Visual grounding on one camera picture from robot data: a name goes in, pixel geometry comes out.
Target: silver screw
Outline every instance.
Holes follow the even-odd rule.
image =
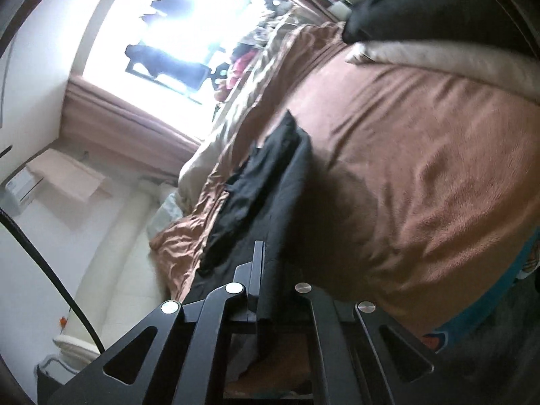
[[[372,312],[375,312],[376,308],[377,307],[370,301],[363,301],[361,303],[358,303],[358,310],[360,312],[364,312],[365,314],[371,314]]]
[[[239,294],[244,290],[244,286],[240,283],[229,283],[225,287],[225,291],[227,291],[229,294]]]
[[[307,294],[311,292],[311,285],[309,283],[299,283],[294,287],[294,290],[299,294]]]
[[[161,305],[161,312],[167,315],[175,313],[178,309],[180,309],[180,303],[174,300],[166,301]]]

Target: hanging clothes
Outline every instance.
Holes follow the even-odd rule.
[[[204,64],[181,61],[163,50],[141,44],[129,45],[125,53],[132,62],[144,65],[152,77],[156,78],[160,74],[166,74],[184,83],[193,91],[198,91],[201,88],[212,71]]]
[[[217,90],[219,87],[218,83],[216,82],[217,80],[227,79],[227,72],[230,66],[231,65],[228,62],[223,62],[217,67],[215,67],[215,70],[209,76],[210,80],[212,81],[212,86],[214,87],[214,91]]]
[[[222,205],[184,303],[203,300],[233,280],[238,265],[250,262],[256,240],[266,242],[257,316],[275,319],[279,309],[287,242],[312,161],[309,136],[290,112],[229,178]]]
[[[193,0],[155,0],[151,6],[172,18],[188,17],[193,13]]]
[[[256,48],[252,48],[252,50],[242,55],[240,58],[236,59],[232,68],[228,72],[226,85],[228,90],[231,90],[235,87],[235,85],[238,83],[253,58],[257,56],[258,52],[259,51]]]

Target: black cable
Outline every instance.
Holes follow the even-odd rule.
[[[52,270],[52,268],[49,266],[47,261],[39,253],[39,251],[32,244],[32,242],[26,237],[26,235],[23,233],[17,223],[2,209],[2,207],[0,207],[0,223],[4,225],[4,227],[21,245],[21,247],[26,251],[26,253],[28,253],[28,255],[33,259],[34,262],[36,262],[36,265],[40,267],[41,271],[43,271],[43,273],[49,278],[49,280],[55,286],[58,292],[60,292],[60,295],[64,297],[64,300],[66,300],[71,310],[75,313],[75,315],[77,315],[80,322],[87,329],[88,333],[96,344],[99,353],[103,353],[105,351],[105,348],[103,347],[103,344],[99,339],[98,334],[94,330],[94,327],[92,327],[92,324],[90,324],[90,321],[88,321],[88,318],[86,318],[86,315],[84,315],[83,311],[80,310],[79,305],[75,303],[75,300],[69,294],[69,292],[62,284],[55,272]]]

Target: bed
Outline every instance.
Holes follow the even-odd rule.
[[[76,297],[106,347],[168,293],[188,296],[225,181],[287,110],[313,145],[291,254],[307,281],[339,300],[372,300],[422,337],[467,311],[516,263],[540,223],[538,62],[472,44],[348,46],[342,28],[304,25],[269,44],[182,168],[175,200],[186,216],[152,239],[152,257],[141,231],[157,204],[143,192],[133,197],[126,212],[137,208],[136,217],[115,225],[125,230],[129,221],[135,239],[107,272],[116,277],[103,290],[102,265],[92,263]],[[114,256],[119,247],[107,242],[118,236],[128,238],[111,234],[100,264]],[[131,272],[132,262],[144,265]],[[101,301],[90,302],[98,293]],[[72,316],[56,342],[80,362],[81,353],[87,363],[97,356]],[[302,346],[280,351],[295,364],[285,357],[255,367],[230,391],[287,390],[306,379]]]

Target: white sofa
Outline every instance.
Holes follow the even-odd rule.
[[[146,226],[159,208],[157,194],[137,188],[100,244],[77,290],[75,301],[105,348],[109,348],[168,296],[150,258]],[[70,312],[54,342],[62,358],[82,369],[99,351],[77,316]]]

